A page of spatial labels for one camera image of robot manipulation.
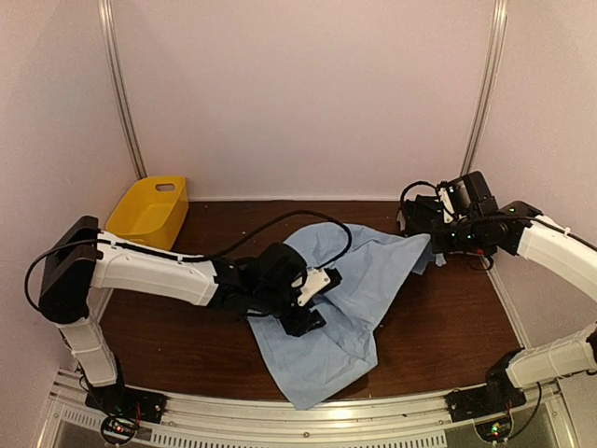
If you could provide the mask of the light blue long sleeve shirt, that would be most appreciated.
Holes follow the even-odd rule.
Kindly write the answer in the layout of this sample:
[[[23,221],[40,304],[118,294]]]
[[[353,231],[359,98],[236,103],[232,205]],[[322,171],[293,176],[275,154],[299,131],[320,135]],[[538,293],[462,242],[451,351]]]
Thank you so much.
[[[271,377],[298,410],[329,399],[374,369],[374,331],[399,289],[429,263],[446,263],[433,253],[427,234],[403,238],[362,225],[349,229],[349,245],[344,231],[331,223],[306,226],[285,241],[312,266],[348,249],[334,264],[340,284],[314,299],[314,310],[326,321],[322,328],[293,337],[273,317],[249,320]]]

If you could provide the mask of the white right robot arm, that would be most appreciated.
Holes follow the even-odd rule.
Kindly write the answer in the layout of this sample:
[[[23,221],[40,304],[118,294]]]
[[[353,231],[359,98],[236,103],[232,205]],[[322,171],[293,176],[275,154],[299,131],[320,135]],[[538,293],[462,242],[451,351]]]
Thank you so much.
[[[497,250],[514,257],[504,269],[510,296],[536,293],[519,315],[527,348],[504,355],[487,373],[478,394],[484,411],[499,411],[536,383],[596,372],[596,247],[523,201],[501,206],[480,172],[439,183],[443,218],[432,230],[437,252]],[[539,327],[539,317],[548,329]]]

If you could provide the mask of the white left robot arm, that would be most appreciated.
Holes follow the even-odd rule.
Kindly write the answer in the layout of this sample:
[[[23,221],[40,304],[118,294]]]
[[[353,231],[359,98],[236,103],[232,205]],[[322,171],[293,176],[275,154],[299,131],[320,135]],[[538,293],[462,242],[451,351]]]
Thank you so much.
[[[54,323],[98,387],[99,401],[114,414],[127,413],[132,391],[88,306],[91,289],[121,289],[187,302],[194,306],[281,321],[300,337],[324,326],[311,299],[337,284],[335,271],[311,267],[292,247],[273,243],[256,257],[230,261],[188,256],[126,241],[102,231],[95,217],[80,218],[41,256],[44,272],[38,312]]]

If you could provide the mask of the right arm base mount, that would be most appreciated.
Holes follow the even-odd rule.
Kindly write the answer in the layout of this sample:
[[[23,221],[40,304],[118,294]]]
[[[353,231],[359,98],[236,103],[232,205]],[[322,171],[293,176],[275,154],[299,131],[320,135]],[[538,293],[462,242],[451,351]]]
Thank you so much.
[[[511,407],[527,402],[522,391],[515,389],[502,395],[491,392],[487,385],[469,389],[454,389],[445,396],[446,405],[453,423],[478,419],[496,413],[504,413]]]

